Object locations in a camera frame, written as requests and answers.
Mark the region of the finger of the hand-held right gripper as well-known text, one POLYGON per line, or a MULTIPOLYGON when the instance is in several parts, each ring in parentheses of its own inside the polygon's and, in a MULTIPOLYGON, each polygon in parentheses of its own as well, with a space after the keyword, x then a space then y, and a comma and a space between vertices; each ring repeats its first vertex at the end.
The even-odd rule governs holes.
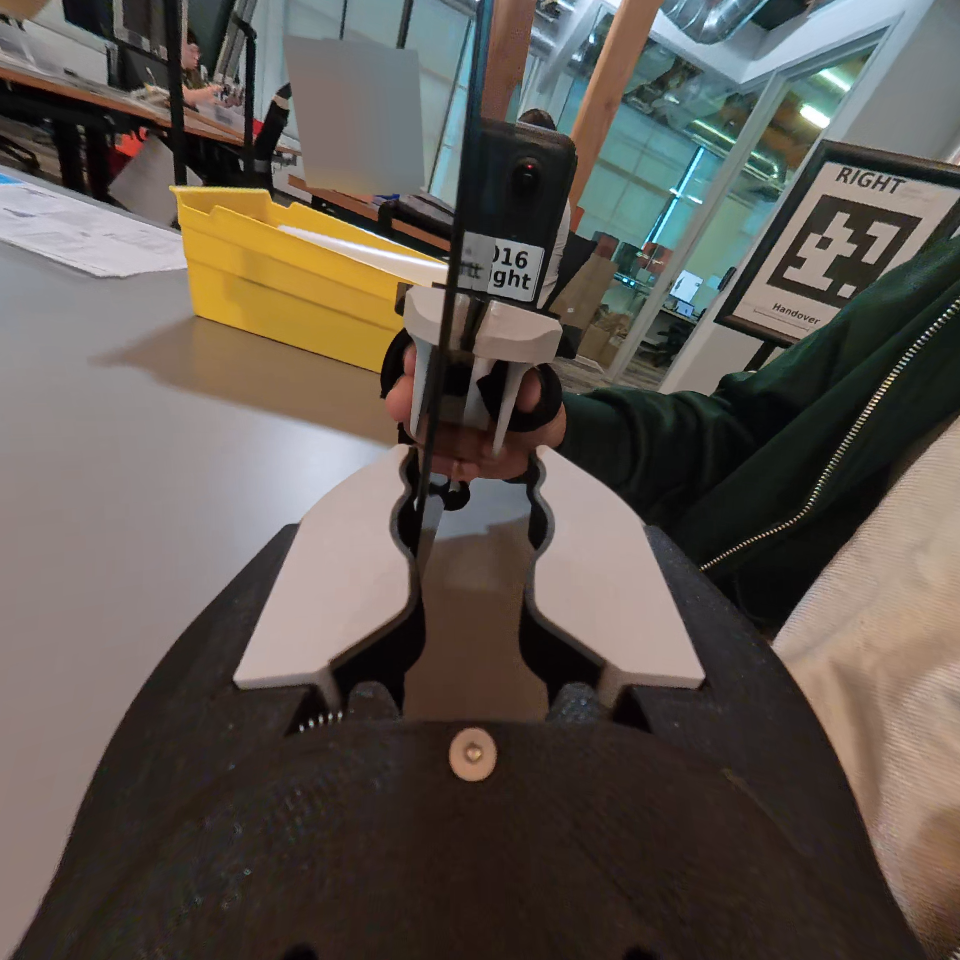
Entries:
POLYGON ((405 294, 405 330, 415 347, 414 387, 409 434, 419 438, 426 419, 430 361, 440 342, 446 289, 409 289, 405 294))
POLYGON ((480 323, 480 397, 494 422, 491 454, 503 449, 523 378, 557 353, 562 327, 557 318, 508 303, 491 303, 480 323))

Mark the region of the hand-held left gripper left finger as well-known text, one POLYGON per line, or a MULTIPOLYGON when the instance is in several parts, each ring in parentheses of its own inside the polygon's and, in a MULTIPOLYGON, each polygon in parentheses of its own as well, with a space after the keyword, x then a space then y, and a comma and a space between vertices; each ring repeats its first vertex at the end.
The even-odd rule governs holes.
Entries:
POLYGON ((234 672, 239 689, 336 689, 334 676, 412 613, 399 516, 413 447, 398 444, 306 511, 234 672))

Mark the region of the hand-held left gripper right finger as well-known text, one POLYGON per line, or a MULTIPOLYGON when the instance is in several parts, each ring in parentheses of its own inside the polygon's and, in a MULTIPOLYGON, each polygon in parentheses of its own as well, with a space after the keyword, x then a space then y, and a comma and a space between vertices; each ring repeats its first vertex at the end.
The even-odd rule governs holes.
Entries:
POLYGON ((645 524, 610 488, 540 447, 532 508, 543 510, 525 602, 534 622, 596 670, 594 690, 697 690, 704 667, 645 524))

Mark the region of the white bottle black lid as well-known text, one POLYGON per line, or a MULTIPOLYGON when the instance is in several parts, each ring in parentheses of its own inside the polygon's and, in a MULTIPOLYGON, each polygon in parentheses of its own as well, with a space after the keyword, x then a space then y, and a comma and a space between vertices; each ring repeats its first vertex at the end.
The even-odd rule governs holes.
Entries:
POLYGON ((281 225, 278 229, 284 234, 295 236, 332 253, 391 274, 404 282, 425 287, 434 284, 444 286, 448 278, 449 267, 443 261, 418 258, 411 254, 352 242, 287 224, 281 225))

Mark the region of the yellow plastic bin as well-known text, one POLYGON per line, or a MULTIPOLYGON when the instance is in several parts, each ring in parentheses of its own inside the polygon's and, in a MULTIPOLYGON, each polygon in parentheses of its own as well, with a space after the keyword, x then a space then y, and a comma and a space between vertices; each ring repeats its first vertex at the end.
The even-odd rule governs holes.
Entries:
POLYGON ((279 227, 447 264, 264 189, 171 192, 196 316, 373 373, 402 328, 395 304, 406 281, 279 227))

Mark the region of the person's right forearm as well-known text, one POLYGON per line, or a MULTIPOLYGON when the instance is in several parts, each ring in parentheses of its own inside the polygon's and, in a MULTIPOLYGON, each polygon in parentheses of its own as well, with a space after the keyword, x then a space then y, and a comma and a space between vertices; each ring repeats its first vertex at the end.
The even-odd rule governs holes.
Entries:
POLYGON ((565 393, 558 451, 777 630, 908 457, 957 417, 958 298, 954 238, 711 394, 565 393))

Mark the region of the grey desk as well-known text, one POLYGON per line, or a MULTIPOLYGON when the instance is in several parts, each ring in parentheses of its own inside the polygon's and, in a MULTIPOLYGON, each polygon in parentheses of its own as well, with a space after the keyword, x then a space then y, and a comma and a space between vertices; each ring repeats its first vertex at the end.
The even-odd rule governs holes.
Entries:
POLYGON ((378 373, 196 318, 185 270, 2 244, 1 951, 153 669, 397 438, 378 373))

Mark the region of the wooden background desk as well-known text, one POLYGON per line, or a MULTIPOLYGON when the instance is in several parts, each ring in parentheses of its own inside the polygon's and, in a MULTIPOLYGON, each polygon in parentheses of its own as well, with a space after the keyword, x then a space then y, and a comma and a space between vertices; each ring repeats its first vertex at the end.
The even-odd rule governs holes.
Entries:
POLYGON ((118 133, 127 129, 172 128, 167 107, 83 78, 52 76, 25 63, 3 59, 2 108, 18 114, 56 119, 78 126, 106 126, 118 133))

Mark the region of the person's right hand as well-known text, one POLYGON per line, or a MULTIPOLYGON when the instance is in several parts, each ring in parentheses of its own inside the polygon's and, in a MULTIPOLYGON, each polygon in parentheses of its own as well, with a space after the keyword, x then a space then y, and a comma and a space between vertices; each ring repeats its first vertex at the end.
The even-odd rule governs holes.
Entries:
MULTIPOLYGON (((402 375, 385 397, 388 415, 414 436, 410 418, 414 400, 416 346, 409 344, 403 354, 402 375)), ((437 428, 432 467, 453 481, 471 483, 478 478, 513 480, 527 469, 538 448, 558 449, 567 429, 567 412, 558 413, 545 426, 525 433, 508 432, 498 454, 493 449, 493 433, 473 427, 442 423, 437 428)))

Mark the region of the brown cardboard box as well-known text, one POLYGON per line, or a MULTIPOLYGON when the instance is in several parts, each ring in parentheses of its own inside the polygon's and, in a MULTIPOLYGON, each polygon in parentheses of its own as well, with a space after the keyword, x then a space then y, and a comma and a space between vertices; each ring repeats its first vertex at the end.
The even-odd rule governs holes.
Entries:
POLYGON ((594 251, 558 292, 550 308, 561 326, 555 358, 573 359, 576 356, 617 270, 614 261, 594 251))

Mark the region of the wooden pillar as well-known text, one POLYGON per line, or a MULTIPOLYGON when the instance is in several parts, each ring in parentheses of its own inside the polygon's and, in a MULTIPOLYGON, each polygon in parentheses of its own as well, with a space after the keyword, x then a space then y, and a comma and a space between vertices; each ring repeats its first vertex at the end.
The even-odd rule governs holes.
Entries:
POLYGON ((481 115, 506 120, 524 78, 536 1, 494 1, 481 115))
POLYGON ((569 194, 572 210, 580 205, 662 4, 622 1, 612 18, 570 134, 578 158, 569 194))

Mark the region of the framed marker sign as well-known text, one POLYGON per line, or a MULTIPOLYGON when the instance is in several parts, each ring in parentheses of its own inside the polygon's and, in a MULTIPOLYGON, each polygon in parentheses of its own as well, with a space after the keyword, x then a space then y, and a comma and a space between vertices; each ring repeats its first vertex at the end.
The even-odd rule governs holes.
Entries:
POLYGON ((738 268, 714 323, 788 348, 958 231, 959 167, 822 140, 738 268))

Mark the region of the blue white printed sheet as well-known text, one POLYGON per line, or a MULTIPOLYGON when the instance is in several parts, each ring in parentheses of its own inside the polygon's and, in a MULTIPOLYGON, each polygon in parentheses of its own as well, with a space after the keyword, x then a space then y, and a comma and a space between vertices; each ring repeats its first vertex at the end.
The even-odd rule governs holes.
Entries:
POLYGON ((1 241, 98 279, 186 270, 180 235, 2 171, 1 241))

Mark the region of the silver ventilation duct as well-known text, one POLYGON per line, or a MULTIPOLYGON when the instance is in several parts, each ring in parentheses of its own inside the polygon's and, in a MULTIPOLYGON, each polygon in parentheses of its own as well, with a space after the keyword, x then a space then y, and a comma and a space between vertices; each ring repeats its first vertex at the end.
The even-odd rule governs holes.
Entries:
POLYGON ((814 1, 663 1, 659 12, 691 42, 726 42, 748 24, 773 31, 805 15, 814 1))

